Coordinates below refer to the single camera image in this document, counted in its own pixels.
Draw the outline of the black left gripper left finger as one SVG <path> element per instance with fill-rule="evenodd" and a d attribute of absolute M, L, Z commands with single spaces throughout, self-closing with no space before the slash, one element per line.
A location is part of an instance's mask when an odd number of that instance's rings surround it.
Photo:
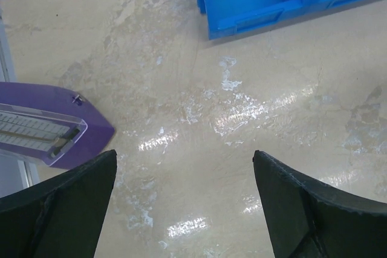
<path fill-rule="evenodd" d="M 1 198 L 1 257 L 94 257 L 116 173 L 109 150 Z"/>

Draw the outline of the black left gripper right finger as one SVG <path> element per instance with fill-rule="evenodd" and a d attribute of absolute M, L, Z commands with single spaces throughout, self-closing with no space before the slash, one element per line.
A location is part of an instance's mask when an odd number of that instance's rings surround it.
<path fill-rule="evenodd" d="M 257 150 L 253 168 L 275 257 L 386 257 L 386 204 Z"/>

